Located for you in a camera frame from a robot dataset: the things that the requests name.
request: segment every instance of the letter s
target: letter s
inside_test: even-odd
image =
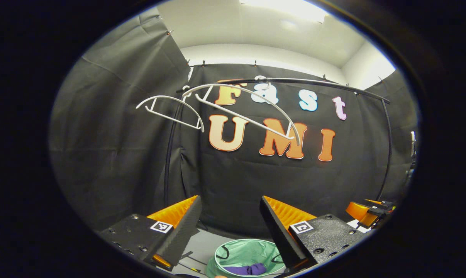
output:
[[[315,92],[311,90],[300,90],[298,92],[298,96],[300,97],[300,107],[303,110],[307,111],[316,111],[317,110],[317,95]]]

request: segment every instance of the green laundry basket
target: green laundry basket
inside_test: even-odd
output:
[[[245,267],[262,263],[265,273],[261,275],[238,275],[224,269],[224,267]],[[216,275],[228,278],[262,277],[272,274],[284,267],[284,262],[274,243],[261,239],[238,239],[219,246],[215,255],[208,261],[205,274],[209,278]]]

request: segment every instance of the hanger hook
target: hanger hook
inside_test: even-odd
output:
[[[267,79],[267,77],[265,77],[265,76],[263,76],[263,75],[257,75],[254,79],[255,79],[255,80]],[[270,82],[269,82],[269,81],[267,82],[267,88],[263,88],[262,90],[267,90],[268,88],[270,88]]]

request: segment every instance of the black curtain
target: black curtain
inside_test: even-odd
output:
[[[257,75],[272,78],[302,78],[323,80],[321,78],[296,71],[252,65],[211,64],[205,67],[195,66],[189,85],[214,83],[225,79],[250,79]],[[355,95],[353,92],[323,86],[301,84],[273,84],[277,88],[277,105],[296,123],[307,125],[303,141],[302,160],[283,156],[263,156],[259,149],[263,147],[265,130],[247,124],[243,144],[235,151],[225,152],[213,148],[208,141],[212,114],[228,117],[224,125],[223,139],[231,141],[234,136],[232,115],[201,104],[194,97],[187,100],[201,114],[205,133],[179,125],[174,138],[174,159],[170,173],[181,177],[188,195],[200,194],[203,197],[201,220],[210,227],[228,231],[242,236],[268,237],[268,230],[259,213],[261,195],[286,202],[314,215],[333,213],[343,220],[351,220],[345,212],[351,201],[375,199],[386,169],[388,158],[388,138],[386,117],[379,100]],[[246,88],[254,90],[254,84]],[[305,111],[299,106],[298,92],[301,89],[312,90],[318,96],[316,111]],[[219,88],[214,88],[208,97],[210,102],[217,99]],[[336,115],[334,97],[341,97],[345,102],[346,120]],[[395,102],[388,105],[391,122],[399,109],[400,97],[395,95]],[[260,123],[265,118],[281,121],[286,130],[288,121],[276,109],[267,103],[253,102],[250,94],[241,93],[236,103],[226,108],[254,119]],[[181,119],[195,123],[196,116],[189,109],[183,109]],[[394,127],[402,126],[398,122]],[[333,160],[318,160],[322,147],[321,129],[334,130]],[[396,137],[396,146],[402,136]],[[395,164],[405,164],[404,158],[394,158]],[[394,197],[399,191],[404,171],[393,169],[388,177],[392,190],[385,190],[384,197]],[[170,183],[170,197],[183,189],[181,184]]]
[[[104,35],[67,75],[53,106],[49,150],[65,197],[90,227],[164,207],[158,183],[171,121],[136,106],[153,95],[175,96],[189,71],[154,8]],[[176,106],[158,100],[155,110],[172,116]]]

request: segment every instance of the laundry basket handle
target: laundry basket handle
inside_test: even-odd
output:
[[[272,260],[270,260],[271,262],[273,263],[284,263],[283,261],[279,262],[279,261],[275,261],[274,259],[277,258],[277,256],[273,257]]]
[[[228,248],[226,248],[224,245],[222,245],[222,248],[224,248],[224,250],[226,250],[226,257],[223,258],[223,257],[221,257],[221,256],[219,256],[219,255],[216,255],[216,258],[225,260],[225,259],[229,258],[229,250],[228,250]]]

